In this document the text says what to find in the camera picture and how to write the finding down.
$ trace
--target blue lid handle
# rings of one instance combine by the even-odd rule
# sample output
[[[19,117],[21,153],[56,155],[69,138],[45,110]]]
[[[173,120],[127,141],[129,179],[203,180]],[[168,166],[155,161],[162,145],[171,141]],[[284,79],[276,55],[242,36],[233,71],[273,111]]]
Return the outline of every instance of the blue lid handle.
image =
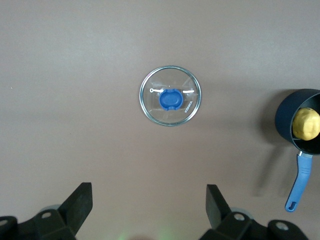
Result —
[[[184,97],[176,88],[165,89],[159,96],[160,106],[166,111],[178,110],[183,102]]]
[[[299,204],[310,177],[312,157],[313,155],[303,153],[302,151],[296,156],[298,171],[289,197],[285,203],[285,210],[287,212],[294,212]]]

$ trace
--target pot lid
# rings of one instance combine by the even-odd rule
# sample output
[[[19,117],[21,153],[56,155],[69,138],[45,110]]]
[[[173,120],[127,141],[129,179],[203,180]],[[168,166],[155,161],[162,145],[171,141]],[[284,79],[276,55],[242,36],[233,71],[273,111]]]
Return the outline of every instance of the pot lid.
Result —
[[[196,114],[201,89],[196,77],[187,69],[162,66],[144,79],[139,98],[150,120],[164,126],[178,126]]]

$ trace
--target yellow sponge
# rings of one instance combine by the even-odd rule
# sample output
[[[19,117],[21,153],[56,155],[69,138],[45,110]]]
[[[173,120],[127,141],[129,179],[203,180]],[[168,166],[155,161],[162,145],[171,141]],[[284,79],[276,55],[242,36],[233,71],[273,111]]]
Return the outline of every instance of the yellow sponge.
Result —
[[[300,108],[294,116],[292,131],[298,139],[309,141],[316,138],[320,133],[320,115],[311,108]]]

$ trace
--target saucepan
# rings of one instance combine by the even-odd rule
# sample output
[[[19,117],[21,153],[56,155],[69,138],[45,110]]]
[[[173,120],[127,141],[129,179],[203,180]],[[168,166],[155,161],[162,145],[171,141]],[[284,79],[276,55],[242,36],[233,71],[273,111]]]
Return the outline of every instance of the saucepan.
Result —
[[[278,133],[298,150],[297,176],[285,203],[287,212],[294,212],[307,186],[314,155],[320,155],[320,90],[300,89],[287,96],[275,114]]]

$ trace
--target table surface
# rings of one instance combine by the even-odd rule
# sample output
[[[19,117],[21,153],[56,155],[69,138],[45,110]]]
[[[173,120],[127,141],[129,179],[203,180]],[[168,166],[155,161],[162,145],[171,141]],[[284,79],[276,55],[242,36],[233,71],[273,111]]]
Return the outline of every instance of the table surface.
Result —
[[[206,185],[267,225],[320,240],[320,161],[294,213],[298,150],[274,127],[280,102],[320,89],[320,1],[135,0],[0,3],[0,216],[26,221],[91,182],[79,240],[196,240]],[[199,81],[187,123],[139,103],[153,69]]]

